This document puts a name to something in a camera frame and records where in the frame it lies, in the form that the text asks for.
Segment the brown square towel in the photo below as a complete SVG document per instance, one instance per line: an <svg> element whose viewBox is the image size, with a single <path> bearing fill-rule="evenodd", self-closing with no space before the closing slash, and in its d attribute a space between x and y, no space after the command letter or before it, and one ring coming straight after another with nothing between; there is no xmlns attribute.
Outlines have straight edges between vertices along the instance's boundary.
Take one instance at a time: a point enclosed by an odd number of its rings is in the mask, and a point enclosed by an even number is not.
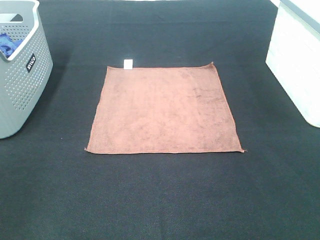
<svg viewBox="0 0 320 240"><path fill-rule="evenodd" d="M213 63L108 67L86 151L94 154L243 152Z"/></svg>

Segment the black table mat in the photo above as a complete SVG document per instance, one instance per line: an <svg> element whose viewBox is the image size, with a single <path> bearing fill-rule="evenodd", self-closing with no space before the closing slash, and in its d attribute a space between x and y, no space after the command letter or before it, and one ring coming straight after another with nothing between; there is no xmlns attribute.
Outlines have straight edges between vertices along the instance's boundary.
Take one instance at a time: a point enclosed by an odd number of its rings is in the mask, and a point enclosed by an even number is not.
<svg viewBox="0 0 320 240"><path fill-rule="evenodd" d="M42 0L53 60L0 142L3 240L317 240L320 130L266 66L268 0ZM244 153L85 151L107 66L214 63Z"/></svg>

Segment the grey perforated laundry basket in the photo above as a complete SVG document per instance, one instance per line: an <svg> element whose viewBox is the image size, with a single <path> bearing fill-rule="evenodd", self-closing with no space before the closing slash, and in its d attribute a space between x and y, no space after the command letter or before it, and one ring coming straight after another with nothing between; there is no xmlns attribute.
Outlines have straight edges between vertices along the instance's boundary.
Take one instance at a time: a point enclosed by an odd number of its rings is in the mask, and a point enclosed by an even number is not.
<svg viewBox="0 0 320 240"><path fill-rule="evenodd" d="M7 57L0 53L0 137L18 132L48 82L53 61L37 0L2 0L1 14L20 15L21 21L1 20L0 32L20 45Z"/></svg>

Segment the white plastic container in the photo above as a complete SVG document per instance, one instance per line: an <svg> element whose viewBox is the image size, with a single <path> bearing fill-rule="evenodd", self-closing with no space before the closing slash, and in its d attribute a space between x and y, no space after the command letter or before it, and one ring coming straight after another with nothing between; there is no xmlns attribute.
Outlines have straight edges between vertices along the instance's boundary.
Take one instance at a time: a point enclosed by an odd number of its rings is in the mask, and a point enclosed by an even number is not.
<svg viewBox="0 0 320 240"><path fill-rule="evenodd" d="M310 125L320 126L320 2L277 0L265 63Z"/></svg>

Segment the blue cloth in basket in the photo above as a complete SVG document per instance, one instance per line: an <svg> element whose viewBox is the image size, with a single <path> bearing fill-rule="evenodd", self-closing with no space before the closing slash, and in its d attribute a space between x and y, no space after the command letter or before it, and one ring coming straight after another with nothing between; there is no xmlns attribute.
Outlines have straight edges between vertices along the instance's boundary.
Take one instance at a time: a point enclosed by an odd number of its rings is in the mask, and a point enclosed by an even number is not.
<svg viewBox="0 0 320 240"><path fill-rule="evenodd" d="M20 40L12 40L10 36L6 33L0 34L0 51L5 55L6 58L9 58L14 51L20 46L23 42Z"/></svg>

